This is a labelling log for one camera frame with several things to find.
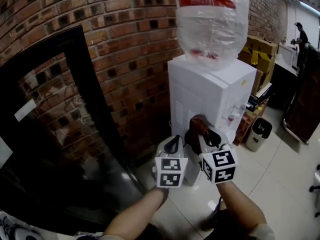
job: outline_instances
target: water bottle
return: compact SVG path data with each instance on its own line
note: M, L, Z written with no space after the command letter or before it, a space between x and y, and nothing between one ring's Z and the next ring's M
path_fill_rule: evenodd
M187 60L221 70L238 58L248 34L249 0L176 0L177 39Z

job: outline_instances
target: glass door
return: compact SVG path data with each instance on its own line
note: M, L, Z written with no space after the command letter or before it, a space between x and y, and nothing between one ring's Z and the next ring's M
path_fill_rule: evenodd
M8 151L0 159L8 193L1 209L73 234L103 230L141 198L81 26L28 48L0 72L0 137Z

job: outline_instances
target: brick wall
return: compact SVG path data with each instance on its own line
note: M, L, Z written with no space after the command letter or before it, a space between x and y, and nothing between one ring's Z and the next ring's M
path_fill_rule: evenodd
M278 42L287 27L284 0L250 2L249 34ZM170 135L167 61L182 54L175 40L175 9L175 0L0 0L0 65L30 45L81 24L106 102L129 158L136 160ZM73 100L81 98L73 84L63 54L20 81L51 132L68 128L68 145L61 148L78 159L98 136L76 116L84 105L74 105ZM101 140L97 143L95 154L103 151Z
M285 0L250 0L248 34L279 43L287 35Z

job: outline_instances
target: tile floor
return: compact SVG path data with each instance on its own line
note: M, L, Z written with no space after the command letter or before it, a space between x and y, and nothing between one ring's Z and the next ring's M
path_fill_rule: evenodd
M308 189L320 164L320 127L309 146L300 144L281 128L282 114L266 109L263 117L272 123L273 131L258 152L235 147L239 173L234 182L263 210L277 240L315 240L320 218L314 218L315 197ZM155 185L150 171L150 162L136 170L147 188ZM172 189L152 221L170 239L201 240L209 233L201 231L199 223L219 197L217 188L202 175L196 186Z

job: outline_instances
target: yellow tape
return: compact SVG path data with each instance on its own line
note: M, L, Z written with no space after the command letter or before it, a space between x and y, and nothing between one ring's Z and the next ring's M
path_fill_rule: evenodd
M268 62L270 61L270 58L266 53L259 52L259 55L260 55L261 59L268 61Z
M250 50L248 47L243 47L242 51L246 54L251 54Z
M251 57L251 65L257 65L258 64L258 56L259 52L256 50L252 51L252 57Z

